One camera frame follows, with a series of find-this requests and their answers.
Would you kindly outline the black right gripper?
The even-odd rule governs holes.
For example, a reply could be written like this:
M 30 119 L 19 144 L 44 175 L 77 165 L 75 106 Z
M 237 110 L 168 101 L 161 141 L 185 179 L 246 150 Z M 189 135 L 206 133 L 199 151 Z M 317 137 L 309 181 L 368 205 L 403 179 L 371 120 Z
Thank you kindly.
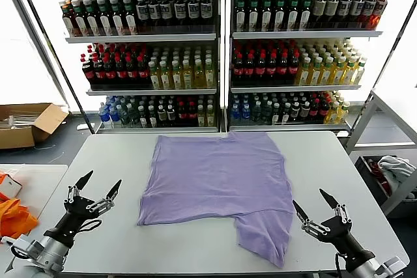
M 321 241 L 331 243 L 345 259 L 345 269 L 353 272 L 362 264 L 375 258 L 375 255 L 365 250 L 351 234 L 352 220 L 345 204 L 340 204 L 332 195 L 323 189 L 320 194 L 334 211 L 335 216 L 317 224 L 308 217 L 301 206 L 293 200 L 296 215 L 302 223 L 302 230 L 310 236 L 321 236 Z

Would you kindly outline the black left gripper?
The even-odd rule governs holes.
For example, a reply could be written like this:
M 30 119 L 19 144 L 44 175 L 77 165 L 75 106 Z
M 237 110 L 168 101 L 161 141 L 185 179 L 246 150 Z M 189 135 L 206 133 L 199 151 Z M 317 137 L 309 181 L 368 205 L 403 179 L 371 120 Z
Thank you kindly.
M 87 220 L 97 218 L 114 207 L 113 200 L 118 195 L 122 180 L 119 180 L 108 192 L 98 200 L 92 201 L 79 196 L 86 186 L 93 171 L 82 176 L 73 186 L 68 187 L 68 194 L 64 200 L 66 213 L 52 229 L 48 229 L 44 236 L 53 238 L 64 246 L 73 246 L 74 237 Z

